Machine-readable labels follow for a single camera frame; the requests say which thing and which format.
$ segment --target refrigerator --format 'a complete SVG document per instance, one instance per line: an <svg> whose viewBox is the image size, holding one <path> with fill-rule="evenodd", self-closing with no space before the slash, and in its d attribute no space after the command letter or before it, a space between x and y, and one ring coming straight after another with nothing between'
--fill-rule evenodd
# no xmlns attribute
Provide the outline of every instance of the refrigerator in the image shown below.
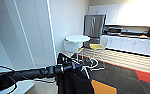
<svg viewBox="0 0 150 94"><path fill-rule="evenodd" d="M100 43L100 37L103 33L106 15L85 15L84 17L84 35L90 37L90 41L84 42L83 46L90 48L90 43Z"/></svg>

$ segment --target floor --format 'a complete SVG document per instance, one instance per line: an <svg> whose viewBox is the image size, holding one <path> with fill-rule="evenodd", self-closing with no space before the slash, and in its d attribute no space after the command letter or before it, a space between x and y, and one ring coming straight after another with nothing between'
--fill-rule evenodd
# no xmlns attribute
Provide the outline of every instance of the floor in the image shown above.
<svg viewBox="0 0 150 94"><path fill-rule="evenodd" d="M94 57L94 50L83 49L80 55L86 57ZM114 51L114 50L96 50L95 58L108 63L117 64L120 66L128 67L131 69L141 70L150 73L150 57L142 56L138 54L129 54L126 52Z"/></svg>
<svg viewBox="0 0 150 94"><path fill-rule="evenodd" d="M93 57L94 55L92 49L83 49L82 52L84 61L88 60L85 57ZM97 50L95 56L98 54L101 57L95 58L105 61L106 68L92 71L92 79L116 88L117 94L150 94L150 83L140 80L137 71L135 71L150 73L150 57L113 50Z"/></svg>

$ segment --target kitchen counter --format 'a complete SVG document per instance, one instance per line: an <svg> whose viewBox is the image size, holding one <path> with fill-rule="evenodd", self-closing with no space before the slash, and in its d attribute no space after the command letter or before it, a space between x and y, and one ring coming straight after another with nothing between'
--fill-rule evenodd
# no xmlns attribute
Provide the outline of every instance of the kitchen counter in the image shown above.
<svg viewBox="0 0 150 94"><path fill-rule="evenodd" d="M142 37L142 36L140 36L141 33L132 33L132 34L124 33L124 34L120 34L120 35L119 34L105 34L105 33L103 33L102 35L129 37L129 38L140 38L140 39L150 39L150 37Z"/></svg>

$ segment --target chair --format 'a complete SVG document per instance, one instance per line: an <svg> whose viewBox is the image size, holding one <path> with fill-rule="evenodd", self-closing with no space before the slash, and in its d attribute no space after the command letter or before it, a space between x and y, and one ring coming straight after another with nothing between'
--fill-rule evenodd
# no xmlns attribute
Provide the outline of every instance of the chair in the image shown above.
<svg viewBox="0 0 150 94"><path fill-rule="evenodd" d="M79 48L79 42L71 42L68 40L64 40L64 48L67 52L71 53L75 53L77 55L77 61L79 61L78 59L78 53L82 50L82 48Z"/></svg>
<svg viewBox="0 0 150 94"><path fill-rule="evenodd" d="M90 48L94 49L94 58L90 59L91 62L92 62L91 66L93 65L93 61L96 61L96 65L95 66L98 65L98 61L95 59L95 50L104 50L106 48L107 42L108 42L108 37L101 36L101 38L100 38L100 44L90 43ZM105 69L105 63L104 62L103 62L103 67L102 68L97 68L97 69L93 68L92 70L101 70L101 69Z"/></svg>

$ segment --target white table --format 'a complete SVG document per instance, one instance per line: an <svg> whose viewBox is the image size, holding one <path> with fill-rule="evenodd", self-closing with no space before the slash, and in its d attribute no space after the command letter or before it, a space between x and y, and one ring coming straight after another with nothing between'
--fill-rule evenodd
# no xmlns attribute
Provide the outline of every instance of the white table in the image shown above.
<svg viewBox="0 0 150 94"><path fill-rule="evenodd" d="M66 40L71 42L86 42L90 40L90 37L84 35L70 35L66 37Z"/></svg>

